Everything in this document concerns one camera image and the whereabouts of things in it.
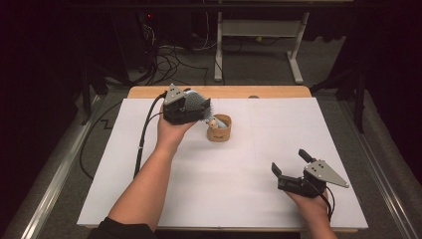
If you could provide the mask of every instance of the white paper sheet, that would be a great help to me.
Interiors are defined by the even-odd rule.
[[[131,182],[137,147],[152,100],[124,100],[78,224],[96,226]],[[215,114],[232,118],[230,140],[211,142],[197,123],[173,159],[162,227],[303,228],[293,201],[277,189],[272,162],[300,177],[307,163],[300,148],[324,159],[347,182],[316,99],[213,99]],[[156,141],[149,124],[142,162]],[[330,186],[334,228],[367,228],[352,186]]]

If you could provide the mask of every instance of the wooden table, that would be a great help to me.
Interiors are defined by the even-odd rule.
[[[310,98],[311,92],[304,86],[189,86],[207,98]],[[133,87],[129,99],[155,98],[168,89],[165,87]]]

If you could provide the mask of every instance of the cable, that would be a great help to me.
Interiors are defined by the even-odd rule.
[[[113,106],[111,106],[110,108],[108,108],[108,110],[106,110],[100,117],[99,117],[99,119],[97,119],[95,122],[94,122],[94,124],[93,124],[93,126],[90,128],[90,130],[88,131],[88,133],[87,133],[87,136],[84,138],[84,141],[83,141],[83,143],[82,143],[82,147],[81,147],[81,152],[80,152],[80,156],[79,156],[79,160],[80,160],[80,167],[81,167],[81,170],[82,170],[82,172],[88,177],[88,178],[90,178],[91,180],[93,180],[94,179],[94,177],[93,176],[91,176],[88,172],[87,172],[87,170],[84,168],[84,164],[83,164],[83,154],[84,154],[84,149],[85,149],[85,145],[87,144],[87,141],[88,141],[88,138],[90,137],[90,135],[91,135],[91,132],[93,131],[93,129],[96,127],[96,125],[97,125],[97,123],[99,123],[99,121],[100,120],[102,120],[103,119],[103,117],[107,114],[107,113],[109,113],[113,108],[115,108],[116,106],[118,106],[118,105],[120,105],[122,103],[122,101],[120,101],[120,102],[118,102],[118,103],[116,103],[116,104],[114,104]]]
[[[183,63],[177,57],[177,51],[176,51],[176,49],[179,49],[179,48],[176,47],[176,46],[171,46],[171,47],[170,46],[160,46],[159,49],[169,49],[170,51],[167,54],[165,54],[165,55],[158,55],[157,56],[159,58],[164,59],[164,61],[162,61],[160,63],[157,63],[157,66],[159,67],[162,64],[168,64],[169,68],[166,69],[166,70],[164,70],[162,68],[161,69],[158,69],[158,72],[160,74],[162,74],[163,76],[160,79],[158,79],[158,80],[150,80],[148,82],[149,85],[155,85],[155,84],[161,83],[163,81],[166,81],[168,79],[171,79],[171,80],[176,81],[176,82],[180,82],[180,83],[185,84],[185,85],[190,85],[188,83],[185,83],[183,81],[180,81],[180,80],[177,80],[177,79],[174,79],[173,78],[173,76],[176,75],[179,66],[184,66],[184,67],[188,67],[188,68],[192,68],[192,69],[198,69],[198,70],[205,70],[204,83],[206,85],[206,78],[207,78],[207,75],[208,75],[209,68],[206,68],[206,67],[194,67],[194,66],[190,66],[190,65],[188,65],[186,63]]]
[[[325,202],[326,206],[328,207],[328,221],[331,221],[331,216],[332,216],[331,205],[329,204],[328,199],[326,199],[326,197],[322,193],[320,193],[319,196],[322,198],[322,200]]]
[[[210,24],[209,24],[208,12],[205,12],[205,17],[206,17],[206,19],[207,19],[207,38],[205,39],[204,46],[202,46],[202,48],[200,48],[200,49],[194,49],[194,50],[196,50],[196,51],[201,51],[201,50],[204,50],[204,49],[205,49],[205,47],[206,47],[206,46],[207,46],[207,44],[208,44],[208,38],[209,38],[209,34],[210,34]]]
[[[154,58],[153,65],[155,66],[156,71],[155,71],[154,75],[153,75],[153,76],[151,76],[151,77],[148,79],[148,81],[145,83],[145,85],[146,85],[146,86],[151,86],[151,85],[152,85],[152,81],[153,81],[153,80],[154,80],[154,78],[155,78],[156,72],[158,72],[157,56],[155,56],[155,58]]]
[[[152,28],[149,27],[148,25],[143,24],[143,26],[146,27],[149,30],[149,32],[151,33],[151,46],[153,46],[154,45],[154,42],[155,42],[155,33],[152,30]]]
[[[154,119],[155,117],[158,117],[159,115],[161,115],[161,114],[163,114],[163,113],[157,113],[157,114],[155,114],[154,116],[152,116],[151,118],[149,118],[148,119],[148,123],[152,120],[152,119]]]
[[[137,85],[138,83],[143,82],[143,81],[151,78],[152,76],[155,75],[155,73],[156,73],[156,66],[155,66],[155,64],[151,64],[151,66],[149,67],[148,71],[144,75],[140,76],[136,80],[133,80],[132,82]],[[105,82],[108,85],[114,86],[114,87],[127,87],[127,84],[116,83],[116,82],[110,81],[107,78],[105,78]]]
[[[161,98],[165,98],[166,95],[167,95],[167,92],[164,92],[163,94],[161,94],[157,98],[155,98],[154,102],[151,105],[151,108],[149,109],[148,115],[147,115],[146,120],[145,120],[145,124],[143,125],[142,135],[140,137],[139,149],[138,149],[138,152],[137,152],[136,165],[134,167],[134,176],[133,177],[136,177],[137,173],[139,172],[140,161],[142,160],[143,144],[145,143],[146,128],[148,127],[148,124],[149,124],[149,122],[151,120],[152,110],[154,110],[154,107],[155,107],[156,103]]]
[[[211,48],[214,48],[215,46],[217,46],[217,42],[215,42],[213,45],[206,47],[206,48],[201,48],[201,49],[193,49],[193,51],[203,51],[203,50],[208,50]]]
[[[326,189],[328,189],[329,194],[331,194],[331,198],[332,198],[332,210],[331,210],[331,215],[332,215],[335,209],[335,198],[334,198],[334,194],[332,194],[331,189],[329,189],[329,187],[327,187]]]

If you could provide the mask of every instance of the wrist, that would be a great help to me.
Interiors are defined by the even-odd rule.
[[[177,147],[163,147],[157,145],[152,152],[154,156],[158,156],[160,158],[169,158],[172,159],[174,154],[177,152]]]
[[[174,155],[177,151],[177,148],[179,147],[180,142],[181,140],[173,140],[169,138],[158,140],[154,151],[165,152]]]
[[[313,221],[307,222],[307,227],[311,234],[311,238],[313,239],[334,239],[337,238],[332,231],[331,226],[329,225],[329,221],[321,220],[321,221]]]

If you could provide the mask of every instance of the white table leg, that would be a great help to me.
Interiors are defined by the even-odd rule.
[[[223,14],[218,13],[218,22],[217,22],[217,52],[215,54],[215,64],[214,64],[214,81],[221,82],[223,81],[223,52],[221,51],[221,41],[222,41],[222,24]]]
[[[304,32],[305,32],[305,28],[307,27],[309,16],[310,16],[309,12],[304,13],[301,25],[298,29],[298,34],[296,36],[295,47],[292,51],[287,52],[292,73],[295,78],[295,82],[298,85],[302,85],[304,83],[304,79],[302,78],[302,74],[301,74],[301,71],[299,70],[298,62],[296,61],[296,55],[298,54],[299,46],[301,45],[302,37],[304,36]]]

